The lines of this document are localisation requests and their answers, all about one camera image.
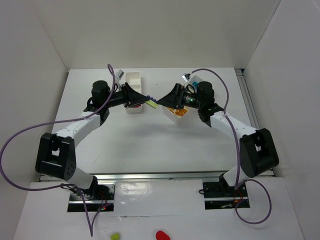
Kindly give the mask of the cyan lego stack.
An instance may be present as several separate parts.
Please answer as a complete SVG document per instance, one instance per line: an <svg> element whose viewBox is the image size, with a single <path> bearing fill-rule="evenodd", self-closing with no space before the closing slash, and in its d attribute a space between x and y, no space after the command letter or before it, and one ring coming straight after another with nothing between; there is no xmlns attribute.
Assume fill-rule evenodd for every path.
<svg viewBox="0 0 320 240"><path fill-rule="evenodd" d="M199 82L200 82L199 80L193 79L193 80L191 80L191 85L192 85L194 88L197 88Z"/></svg>

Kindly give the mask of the orange and green lego stack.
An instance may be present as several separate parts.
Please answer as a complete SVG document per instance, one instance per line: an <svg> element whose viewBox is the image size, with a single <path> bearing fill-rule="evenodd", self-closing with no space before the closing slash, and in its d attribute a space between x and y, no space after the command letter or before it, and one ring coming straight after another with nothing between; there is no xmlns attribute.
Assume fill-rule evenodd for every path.
<svg viewBox="0 0 320 240"><path fill-rule="evenodd" d="M187 112L188 112L188 110L185 109L185 108L183 108L183 109L175 109L174 114L177 117L182 118Z"/></svg>

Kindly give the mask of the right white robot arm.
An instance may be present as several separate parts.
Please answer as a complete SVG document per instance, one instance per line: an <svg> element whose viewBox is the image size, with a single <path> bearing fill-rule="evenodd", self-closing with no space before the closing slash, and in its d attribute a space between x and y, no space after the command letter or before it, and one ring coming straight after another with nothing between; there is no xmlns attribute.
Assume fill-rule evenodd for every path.
<svg viewBox="0 0 320 240"><path fill-rule="evenodd" d="M194 108L203 123L235 140L237 164L219 176L218 189L221 192L227 192L279 165L271 132L266 128L248 126L227 114L215 102L215 92L210 82L201 81L192 93L177 83L157 103L175 110Z"/></svg>

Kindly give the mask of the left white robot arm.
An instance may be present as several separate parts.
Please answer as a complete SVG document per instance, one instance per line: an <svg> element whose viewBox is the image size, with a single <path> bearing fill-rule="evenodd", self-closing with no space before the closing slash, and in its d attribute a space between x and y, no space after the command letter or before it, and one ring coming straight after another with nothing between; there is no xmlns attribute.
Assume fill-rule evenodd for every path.
<svg viewBox="0 0 320 240"><path fill-rule="evenodd" d="M77 167L76 147L105 123L111 107L135 107L148 100L147 96L135 91L128 83L114 91L104 80L94 82L91 97L80 120L56 133L44 133L41 136L35 163L36 172L75 185L91 198L106 191L106 187L98 184L96 176Z"/></svg>

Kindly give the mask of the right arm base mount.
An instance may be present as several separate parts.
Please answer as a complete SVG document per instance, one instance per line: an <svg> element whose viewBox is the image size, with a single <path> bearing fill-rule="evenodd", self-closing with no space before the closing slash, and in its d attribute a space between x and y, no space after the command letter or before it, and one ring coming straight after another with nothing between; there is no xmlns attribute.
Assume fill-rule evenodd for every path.
<svg viewBox="0 0 320 240"><path fill-rule="evenodd" d="M229 187L223 190L218 182L203 182L198 193L204 197L206 210L234 209L237 204L238 208L250 208L245 184L238 189Z"/></svg>

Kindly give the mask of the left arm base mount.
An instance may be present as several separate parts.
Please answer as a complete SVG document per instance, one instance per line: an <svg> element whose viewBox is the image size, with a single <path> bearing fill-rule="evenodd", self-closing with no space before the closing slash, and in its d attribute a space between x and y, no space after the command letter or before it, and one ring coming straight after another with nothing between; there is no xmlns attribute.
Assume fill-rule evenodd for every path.
<svg viewBox="0 0 320 240"><path fill-rule="evenodd" d="M94 195L89 195L82 192L85 205L88 212L113 212L114 211L114 197L115 197L114 183L99 184L99 190ZM69 213L85 212L84 203L80 193L77 192L75 187L64 186L63 189L69 190L68 207Z"/></svg>

